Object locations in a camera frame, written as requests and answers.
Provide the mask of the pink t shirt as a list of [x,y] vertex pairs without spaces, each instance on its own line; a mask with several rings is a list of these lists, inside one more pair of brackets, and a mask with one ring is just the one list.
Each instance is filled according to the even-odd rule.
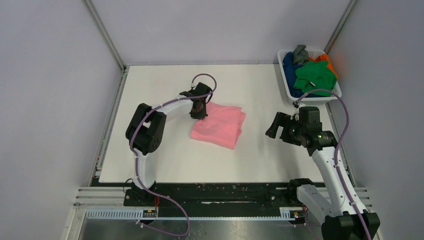
[[209,102],[206,110],[207,117],[194,124],[190,137],[233,150],[246,119],[242,108]]

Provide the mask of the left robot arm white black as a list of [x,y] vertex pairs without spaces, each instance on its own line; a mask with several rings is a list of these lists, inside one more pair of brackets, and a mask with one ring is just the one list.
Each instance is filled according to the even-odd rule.
[[161,145],[166,123],[184,115],[203,120],[208,116],[206,105],[213,92],[213,88],[200,82],[191,90],[183,91],[162,104],[138,105],[125,132],[134,155],[134,184],[138,188],[149,189],[156,182],[156,163],[151,155]]

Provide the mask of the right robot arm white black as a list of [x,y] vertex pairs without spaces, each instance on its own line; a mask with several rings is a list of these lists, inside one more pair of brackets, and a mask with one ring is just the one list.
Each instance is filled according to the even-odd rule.
[[381,224],[375,212],[369,212],[349,181],[339,144],[329,130],[323,130],[320,110],[302,106],[294,114],[277,112],[266,136],[304,147],[317,166],[329,198],[326,199],[307,178],[290,181],[291,197],[306,206],[321,225],[324,240],[371,240]]

